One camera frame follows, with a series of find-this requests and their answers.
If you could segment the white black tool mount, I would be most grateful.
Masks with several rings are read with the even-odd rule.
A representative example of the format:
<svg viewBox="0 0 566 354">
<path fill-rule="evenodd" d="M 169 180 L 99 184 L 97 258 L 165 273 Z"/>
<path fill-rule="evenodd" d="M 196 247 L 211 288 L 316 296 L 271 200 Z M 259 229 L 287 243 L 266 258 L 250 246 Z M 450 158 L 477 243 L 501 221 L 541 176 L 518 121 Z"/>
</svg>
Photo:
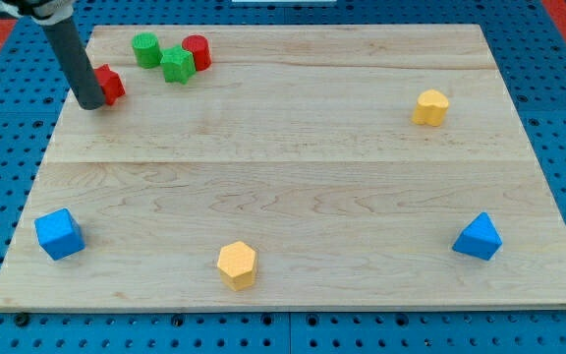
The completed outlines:
<svg viewBox="0 0 566 354">
<path fill-rule="evenodd" d="M 29 17 L 41 26 L 53 26 L 73 15 L 75 0 L 2 0 L 2 8 L 16 18 Z"/>
</svg>

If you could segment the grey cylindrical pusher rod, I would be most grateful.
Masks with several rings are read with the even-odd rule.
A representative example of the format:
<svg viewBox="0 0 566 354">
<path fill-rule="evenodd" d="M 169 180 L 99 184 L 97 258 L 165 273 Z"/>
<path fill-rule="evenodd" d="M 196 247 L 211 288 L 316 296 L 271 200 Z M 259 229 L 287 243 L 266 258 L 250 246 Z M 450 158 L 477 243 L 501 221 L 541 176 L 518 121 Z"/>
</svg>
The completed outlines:
<svg viewBox="0 0 566 354">
<path fill-rule="evenodd" d="M 105 103 L 105 95 L 90 64 L 72 17 L 42 25 L 80 108 L 94 110 Z"/>
</svg>

